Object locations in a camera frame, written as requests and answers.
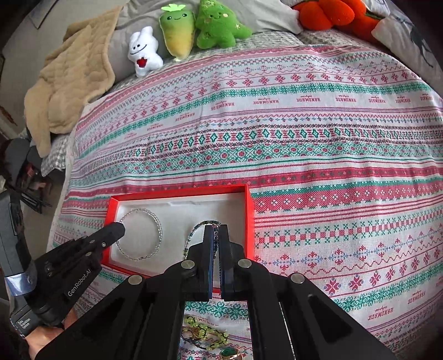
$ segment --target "white ghost plush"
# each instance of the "white ghost plush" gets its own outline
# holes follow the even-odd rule
[[[144,27],[141,31],[131,35],[128,59],[134,62],[138,78],[163,66],[163,60],[157,54],[158,48],[159,42],[152,36],[151,26]]]

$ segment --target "beaded bracelet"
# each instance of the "beaded bracelet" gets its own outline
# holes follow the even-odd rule
[[[130,212],[124,214],[124,215],[122,216],[122,218],[120,219],[119,222],[120,222],[120,223],[123,223],[123,220],[124,220],[128,215],[133,214],[133,213],[136,213],[136,212],[140,212],[140,211],[145,212],[145,213],[148,214],[150,217],[152,217],[152,219],[154,220],[155,225],[157,226],[157,232],[158,232],[158,234],[159,234],[159,240],[158,240],[158,242],[156,243],[156,245],[155,245],[155,249],[154,249],[153,252],[151,252],[151,253],[149,253],[149,254],[147,254],[147,255],[145,255],[145,256],[141,256],[141,257],[139,257],[139,258],[132,258],[132,257],[130,257],[128,254],[126,254],[126,253],[122,250],[122,248],[120,247],[120,242],[119,242],[119,240],[117,240],[116,244],[117,244],[117,248],[118,248],[118,250],[119,250],[119,251],[120,251],[120,252],[121,252],[126,258],[128,258],[129,260],[132,260],[132,261],[139,261],[139,260],[143,260],[143,259],[151,258],[152,256],[154,256],[154,255],[159,251],[160,245],[161,245],[161,243],[162,243],[162,238],[163,238],[163,230],[162,230],[162,225],[161,225],[161,223],[160,223],[160,221],[159,221],[159,218],[157,217],[157,215],[155,215],[152,211],[150,211],[150,210],[148,210],[148,209],[132,209]]]
[[[189,327],[188,326],[182,327],[182,334],[181,334],[182,339],[189,343],[192,343],[193,345],[195,345],[200,349],[214,350],[222,345],[226,345],[228,342],[228,336],[229,336],[228,333],[213,329],[212,327],[206,324],[198,323],[193,316],[187,316],[185,318],[185,322],[189,325]],[[184,337],[183,333],[186,332],[190,332],[191,336]],[[205,347],[197,343],[197,341],[208,340],[210,335],[215,335],[218,339]]]
[[[214,228],[214,259],[215,259],[215,253],[217,252],[217,249],[218,249],[218,227],[221,225],[221,222],[216,221],[216,220],[205,220],[205,221],[202,221],[201,223],[198,223],[196,226],[194,226],[194,228],[192,229],[192,231],[188,235],[188,238],[186,239],[186,243],[185,243],[185,249],[183,250],[183,260],[186,260],[186,258],[188,256],[188,251],[189,251],[188,247],[189,247],[189,243],[191,242],[192,235],[194,235],[196,230],[203,225],[212,225],[212,227]]]

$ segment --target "green star plush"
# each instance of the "green star plush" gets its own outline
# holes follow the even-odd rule
[[[200,0],[200,9],[195,24],[200,29],[197,46],[200,49],[235,46],[235,39],[251,36],[249,27],[241,24],[234,12],[215,0]]]

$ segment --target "red heart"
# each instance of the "red heart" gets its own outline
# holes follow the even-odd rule
[[[138,60],[137,60],[137,65],[138,65],[139,67],[145,67],[147,62],[148,62],[148,61],[147,61],[145,58],[141,58],[141,59],[138,59]]]

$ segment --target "green gemstone ring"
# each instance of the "green gemstone ring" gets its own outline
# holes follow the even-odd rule
[[[243,360],[243,354],[236,348],[226,348],[220,351],[221,360]]]

